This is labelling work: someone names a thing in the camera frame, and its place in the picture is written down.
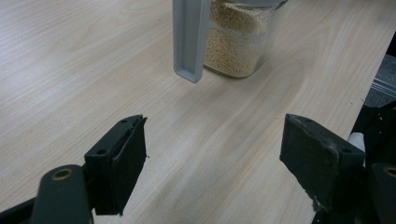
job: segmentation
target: glass jar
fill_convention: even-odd
[[[273,16],[286,1],[212,0],[205,67],[229,77],[248,77],[264,63]]]

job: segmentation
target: wooden table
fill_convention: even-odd
[[[284,116],[347,138],[396,29],[394,0],[290,0],[271,57],[240,80],[173,71],[172,2],[0,2],[0,210],[148,117],[124,217],[96,223],[310,223],[279,161]]]

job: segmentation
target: brass insert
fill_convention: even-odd
[[[73,170],[71,170],[71,169],[62,169],[62,170],[59,170],[59,171],[53,173],[51,178],[53,180],[63,180],[63,179],[68,178],[72,173],[73,173]]]

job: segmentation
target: screw hole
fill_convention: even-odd
[[[345,153],[351,153],[352,151],[348,148],[343,148],[341,149],[341,151],[345,152]]]
[[[107,153],[107,151],[105,149],[99,149],[96,153],[98,155],[105,155]]]
[[[385,173],[387,173],[388,175],[393,176],[393,177],[396,177],[396,168],[387,166],[387,167],[384,168],[384,171],[385,171]]]
[[[69,177],[73,173],[73,170],[71,169],[62,169],[60,171],[57,171],[52,175],[53,180],[63,180]]]

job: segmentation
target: light wood tabletop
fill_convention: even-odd
[[[310,223],[279,160],[287,113],[347,138],[396,29],[394,0],[290,0],[253,76],[173,70],[172,1],[0,1],[0,210],[84,163],[142,114],[149,158],[123,217],[96,223]]]

